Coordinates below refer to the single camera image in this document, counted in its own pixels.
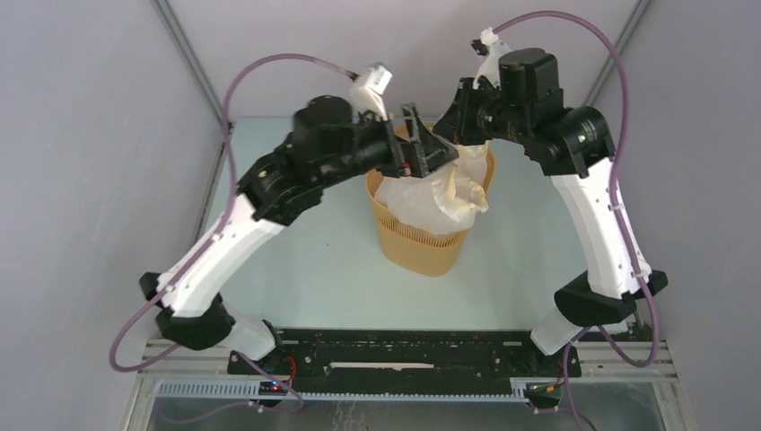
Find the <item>translucent cream trash bag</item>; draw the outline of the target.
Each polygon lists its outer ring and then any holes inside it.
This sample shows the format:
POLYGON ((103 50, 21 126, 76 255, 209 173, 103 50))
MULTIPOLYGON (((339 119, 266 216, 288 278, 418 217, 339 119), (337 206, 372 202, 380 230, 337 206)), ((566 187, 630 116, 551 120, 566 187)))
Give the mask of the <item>translucent cream trash bag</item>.
POLYGON ((458 145, 459 158, 422 178, 385 178, 373 193, 401 223, 434 235, 471 228, 489 209, 485 189, 489 144, 458 145))

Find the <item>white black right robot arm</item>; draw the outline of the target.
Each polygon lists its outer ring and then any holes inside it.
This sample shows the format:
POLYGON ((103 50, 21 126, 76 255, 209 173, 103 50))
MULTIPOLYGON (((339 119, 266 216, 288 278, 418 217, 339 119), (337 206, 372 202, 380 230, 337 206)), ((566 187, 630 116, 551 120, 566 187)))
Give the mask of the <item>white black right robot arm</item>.
POLYGON ((623 200, 609 187, 616 148, 606 119, 590 106, 564 104, 556 58, 541 48, 475 50, 482 59, 477 74, 459 81, 433 132, 456 145, 495 139, 521 145, 560 193, 587 262, 555 292, 554 309, 521 352, 525 369, 544 375, 583 329, 623 321, 668 278, 643 257, 623 200))

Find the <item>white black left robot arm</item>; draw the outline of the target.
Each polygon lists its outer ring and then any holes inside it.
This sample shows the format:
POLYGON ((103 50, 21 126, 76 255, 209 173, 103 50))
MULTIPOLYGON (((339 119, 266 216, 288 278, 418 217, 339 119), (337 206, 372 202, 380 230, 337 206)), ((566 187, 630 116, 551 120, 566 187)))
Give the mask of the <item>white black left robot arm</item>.
POLYGON ((221 288, 256 249, 317 206, 326 189, 370 171, 424 178, 457 159, 458 151, 424 125, 414 105, 403 112, 406 138, 379 114, 357 113, 336 96, 296 111, 284 142, 234 180, 227 208, 178 267, 141 277, 146 297, 160 309, 162 336, 196 351, 226 347, 262 374, 279 370, 284 351, 274 327, 234 315, 221 288))

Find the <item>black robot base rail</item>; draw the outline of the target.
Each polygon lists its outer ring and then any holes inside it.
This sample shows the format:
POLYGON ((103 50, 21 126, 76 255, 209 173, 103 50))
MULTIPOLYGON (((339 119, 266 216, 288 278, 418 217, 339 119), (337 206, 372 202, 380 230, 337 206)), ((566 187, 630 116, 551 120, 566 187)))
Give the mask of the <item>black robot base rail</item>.
POLYGON ((283 329, 263 369, 305 400, 516 400, 582 376, 573 348, 544 356, 525 330, 283 329))

